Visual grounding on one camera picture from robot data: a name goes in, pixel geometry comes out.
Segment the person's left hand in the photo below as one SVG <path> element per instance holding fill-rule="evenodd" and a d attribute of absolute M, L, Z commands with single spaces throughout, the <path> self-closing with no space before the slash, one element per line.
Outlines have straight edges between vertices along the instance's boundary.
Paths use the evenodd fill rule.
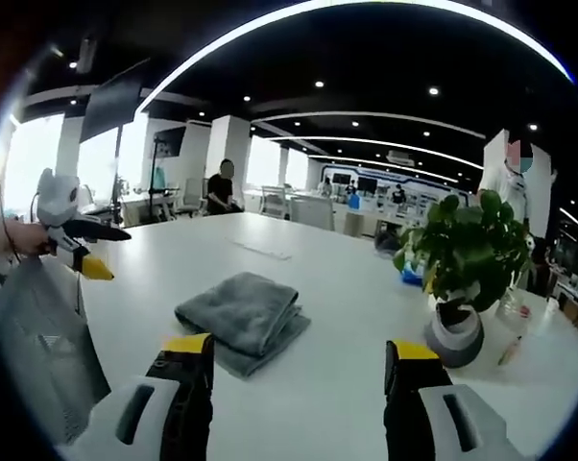
<path fill-rule="evenodd" d="M 7 248 L 19 255 L 54 255 L 56 251 L 50 245 L 50 238 L 40 224 L 22 223 L 8 220 L 5 222 Z"/>

